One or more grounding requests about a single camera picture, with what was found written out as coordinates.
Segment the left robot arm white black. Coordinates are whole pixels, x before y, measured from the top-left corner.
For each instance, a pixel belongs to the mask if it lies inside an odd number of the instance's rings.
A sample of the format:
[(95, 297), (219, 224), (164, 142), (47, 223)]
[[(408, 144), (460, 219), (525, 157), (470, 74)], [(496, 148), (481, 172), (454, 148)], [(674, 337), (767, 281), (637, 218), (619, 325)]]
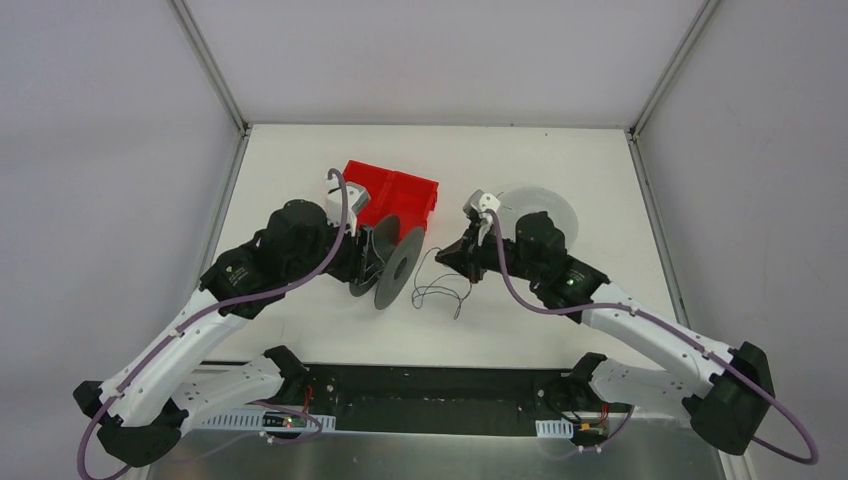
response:
[(89, 420), (78, 461), (97, 439), (125, 469), (150, 465), (202, 423), (245, 404), (278, 401), (307, 418), (314, 392), (306, 367), (285, 346), (201, 382), (189, 375), (267, 306), (317, 276), (347, 284), (355, 297), (380, 288), (400, 233), (394, 215), (361, 223), (355, 202), (339, 194), (326, 206), (295, 199), (272, 212), (248, 241), (219, 255), (181, 311), (130, 364), (76, 387), (74, 399)]

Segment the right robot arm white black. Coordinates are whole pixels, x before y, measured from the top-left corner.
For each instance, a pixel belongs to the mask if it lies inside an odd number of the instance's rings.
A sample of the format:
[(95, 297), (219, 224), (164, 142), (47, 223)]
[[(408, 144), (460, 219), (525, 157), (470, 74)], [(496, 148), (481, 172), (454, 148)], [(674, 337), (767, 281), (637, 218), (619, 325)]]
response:
[(596, 268), (569, 254), (565, 235), (545, 211), (522, 216), (513, 239), (482, 231), (477, 213), (462, 237), (437, 253), (437, 263), (476, 284), (488, 271), (529, 283), (541, 301), (577, 324), (604, 332), (638, 351), (658, 370), (585, 355), (567, 384), (583, 410), (599, 403), (640, 406), (682, 418), (712, 447), (743, 454), (764, 420), (774, 385), (766, 353), (744, 342), (734, 348), (648, 312)]

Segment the red two-compartment bin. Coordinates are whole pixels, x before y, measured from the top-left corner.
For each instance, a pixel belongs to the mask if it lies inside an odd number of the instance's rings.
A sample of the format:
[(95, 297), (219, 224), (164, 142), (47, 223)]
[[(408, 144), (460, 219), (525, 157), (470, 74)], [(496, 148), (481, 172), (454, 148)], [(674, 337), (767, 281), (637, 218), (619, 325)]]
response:
[(375, 226), (384, 217), (396, 215), (401, 236), (415, 227), (427, 230), (438, 199), (437, 181), (356, 160), (348, 161), (343, 175), (348, 183), (364, 187), (370, 196), (357, 214), (361, 224)]

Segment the black cable spool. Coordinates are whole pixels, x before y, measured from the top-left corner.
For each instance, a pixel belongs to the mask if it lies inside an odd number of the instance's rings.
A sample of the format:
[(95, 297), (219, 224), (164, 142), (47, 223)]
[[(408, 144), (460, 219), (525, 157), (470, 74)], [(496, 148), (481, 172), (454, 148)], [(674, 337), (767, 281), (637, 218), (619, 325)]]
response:
[(384, 310), (402, 292), (420, 256), (425, 230), (414, 227), (401, 235), (401, 220), (391, 214), (367, 233), (361, 268), (349, 282), (349, 293), (361, 297), (374, 290), (374, 307)]

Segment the white translucent cable spool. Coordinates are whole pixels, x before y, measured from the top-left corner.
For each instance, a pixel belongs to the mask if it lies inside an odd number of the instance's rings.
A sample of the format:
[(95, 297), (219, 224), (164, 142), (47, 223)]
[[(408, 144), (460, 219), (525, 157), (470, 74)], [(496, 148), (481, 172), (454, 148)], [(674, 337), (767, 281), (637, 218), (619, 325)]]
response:
[(502, 236), (569, 252), (579, 223), (574, 208), (558, 193), (538, 186), (517, 186), (497, 195)]

